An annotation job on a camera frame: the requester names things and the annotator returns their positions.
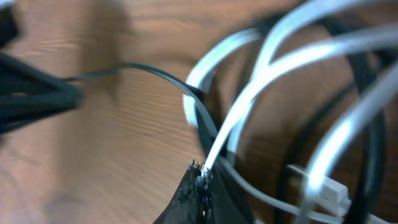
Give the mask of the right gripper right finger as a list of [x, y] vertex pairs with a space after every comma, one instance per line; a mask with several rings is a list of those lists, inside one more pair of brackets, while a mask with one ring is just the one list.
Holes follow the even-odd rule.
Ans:
[[211, 202], [214, 223], [253, 224], [254, 215], [225, 166], [217, 161], [211, 174]]

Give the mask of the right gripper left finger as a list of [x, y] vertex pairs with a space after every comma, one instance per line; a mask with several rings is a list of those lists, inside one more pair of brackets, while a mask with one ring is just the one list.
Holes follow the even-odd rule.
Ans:
[[154, 224], [214, 224], [211, 177], [202, 176], [202, 164], [187, 168], [169, 204]]

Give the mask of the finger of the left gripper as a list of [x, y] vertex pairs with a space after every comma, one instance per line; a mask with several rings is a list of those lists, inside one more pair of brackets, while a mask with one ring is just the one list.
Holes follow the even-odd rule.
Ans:
[[1, 133], [79, 107], [78, 87], [1, 54]]

